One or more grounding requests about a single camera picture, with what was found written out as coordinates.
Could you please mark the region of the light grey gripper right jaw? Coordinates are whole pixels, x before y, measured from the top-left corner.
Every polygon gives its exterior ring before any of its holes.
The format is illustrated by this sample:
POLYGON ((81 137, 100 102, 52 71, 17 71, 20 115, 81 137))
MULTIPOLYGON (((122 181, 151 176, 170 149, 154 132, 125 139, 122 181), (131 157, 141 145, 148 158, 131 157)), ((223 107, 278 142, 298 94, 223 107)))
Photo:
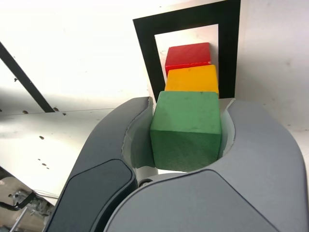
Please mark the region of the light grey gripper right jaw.
POLYGON ((301 232, 304 159, 255 103, 229 105, 230 150, 201 170, 154 181, 114 211, 107 232, 301 232))

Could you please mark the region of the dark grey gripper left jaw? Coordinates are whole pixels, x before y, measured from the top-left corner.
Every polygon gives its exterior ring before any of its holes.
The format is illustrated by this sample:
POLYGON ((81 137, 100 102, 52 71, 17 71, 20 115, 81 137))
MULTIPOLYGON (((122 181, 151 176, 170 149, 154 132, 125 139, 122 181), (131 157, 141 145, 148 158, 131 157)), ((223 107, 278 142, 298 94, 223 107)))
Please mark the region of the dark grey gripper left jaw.
POLYGON ((135 171, 154 167, 151 97, 133 98, 92 130, 46 226, 48 232, 101 232, 115 208, 138 188, 135 171))

